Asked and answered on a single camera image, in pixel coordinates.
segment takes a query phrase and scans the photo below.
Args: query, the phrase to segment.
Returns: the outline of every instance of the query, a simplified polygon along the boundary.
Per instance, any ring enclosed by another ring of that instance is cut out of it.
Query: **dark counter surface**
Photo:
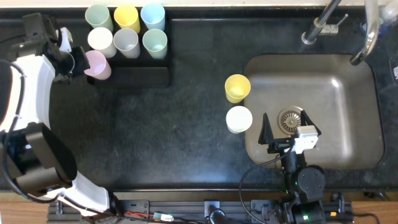
[[[49,11],[70,30],[75,45],[89,49],[84,9],[2,11],[0,39],[23,32],[21,20],[13,18]],[[337,36],[319,37],[307,46],[300,36],[319,9],[169,9],[170,86],[98,88],[84,75],[70,85],[53,85],[51,129],[72,150],[78,170],[110,190],[237,189],[254,163],[244,149],[244,133],[232,134],[226,127],[225,115],[234,105],[225,97],[225,80],[243,73],[248,61],[262,54],[355,54],[364,42],[358,29],[364,9],[340,9],[331,22],[346,12],[350,16]],[[326,170],[329,190],[398,186],[398,86],[391,72],[398,57],[397,34],[395,28],[378,40],[368,58],[377,83],[385,156],[369,170]],[[1,44],[0,57],[6,56],[5,47],[20,41]],[[275,169],[255,170],[246,183],[247,189],[284,189]],[[0,189],[7,189],[2,180]]]

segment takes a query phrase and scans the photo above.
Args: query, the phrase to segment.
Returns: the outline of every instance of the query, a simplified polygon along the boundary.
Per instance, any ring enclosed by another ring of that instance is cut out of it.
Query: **faucet handle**
[[[319,35],[336,35],[338,33],[338,26],[340,26],[340,24],[344,22],[344,20],[347,19],[347,17],[348,14],[345,14],[344,17],[335,25],[326,24],[319,33]]]

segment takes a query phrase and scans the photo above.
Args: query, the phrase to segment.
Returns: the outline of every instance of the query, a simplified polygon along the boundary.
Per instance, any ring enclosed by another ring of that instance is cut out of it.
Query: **faucet base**
[[[306,32],[304,32],[304,33],[301,35],[301,40],[303,41],[304,44],[312,45],[312,44],[315,43],[315,41],[317,41],[316,38],[315,38],[313,41],[307,40],[307,39],[305,38],[305,33],[306,33]]]

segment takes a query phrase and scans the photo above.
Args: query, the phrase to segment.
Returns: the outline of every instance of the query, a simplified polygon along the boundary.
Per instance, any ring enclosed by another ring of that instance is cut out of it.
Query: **wooden floor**
[[[398,202],[353,202],[356,213],[371,212],[383,224],[398,224]],[[0,224],[45,224],[48,205],[30,202],[0,202]],[[373,224],[372,218],[356,218],[355,224]]]

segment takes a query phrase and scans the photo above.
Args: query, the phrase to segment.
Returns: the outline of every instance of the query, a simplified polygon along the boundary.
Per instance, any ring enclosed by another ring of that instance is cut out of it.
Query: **white wall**
[[[390,0],[378,0],[385,5]],[[143,6],[159,2],[165,6],[325,6],[330,0],[0,0],[0,7],[88,7],[92,4]],[[364,0],[342,0],[340,6],[363,6]]]

